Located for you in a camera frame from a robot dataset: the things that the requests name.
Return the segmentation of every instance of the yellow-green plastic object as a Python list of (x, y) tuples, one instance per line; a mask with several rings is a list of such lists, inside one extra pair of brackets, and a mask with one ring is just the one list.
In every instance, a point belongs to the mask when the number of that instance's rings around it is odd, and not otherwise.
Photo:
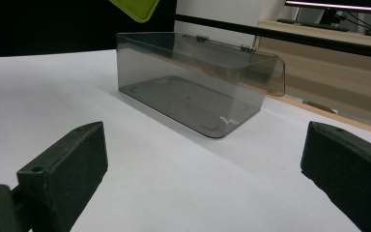
[(110, 0), (120, 10), (137, 22), (147, 22), (153, 15), (159, 0)]

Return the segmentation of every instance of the computer monitor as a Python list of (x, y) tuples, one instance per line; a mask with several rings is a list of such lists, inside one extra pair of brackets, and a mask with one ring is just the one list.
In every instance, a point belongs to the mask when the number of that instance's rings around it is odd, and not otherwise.
[(285, 6), (323, 9), (320, 24), (331, 25), (337, 11), (370, 13), (371, 0), (286, 0)]

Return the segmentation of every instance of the keyboard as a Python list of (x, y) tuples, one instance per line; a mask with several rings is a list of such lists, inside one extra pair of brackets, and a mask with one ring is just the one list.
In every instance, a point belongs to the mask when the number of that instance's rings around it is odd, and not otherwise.
[(297, 21), (297, 20), (285, 19), (285, 18), (279, 18), (276, 21), (277, 22), (282, 22), (282, 23), (300, 25), (300, 26), (307, 26), (307, 27), (315, 27), (315, 28), (320, 28), (320, 29), (332, 30), (332, 31), (341, 31), (341, 32), (349, 31), (349, 29), (346, 28), (346, 27), (324, 25), (324, 24), (318, 24), (318, 23), (313, 23), (313, 22)]

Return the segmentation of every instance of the white table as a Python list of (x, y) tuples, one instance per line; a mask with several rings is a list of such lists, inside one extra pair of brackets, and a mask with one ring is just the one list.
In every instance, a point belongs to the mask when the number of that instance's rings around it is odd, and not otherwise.
[(0, 184), (95, 121), (109, 169), (73, 231), (358, 231), (300, 158), (309, 121), (371, 132), (266, 98), (213, 140), (119, 93), (114, 50), (0, 58)]

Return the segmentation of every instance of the gray translucent container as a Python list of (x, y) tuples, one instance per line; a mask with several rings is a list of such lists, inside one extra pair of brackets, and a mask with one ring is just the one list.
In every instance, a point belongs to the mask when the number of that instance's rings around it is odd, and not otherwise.
[(117, 34), (119, 90), (208, 137), (237, 128), (284, 95), (276, 55), (179, 33)]

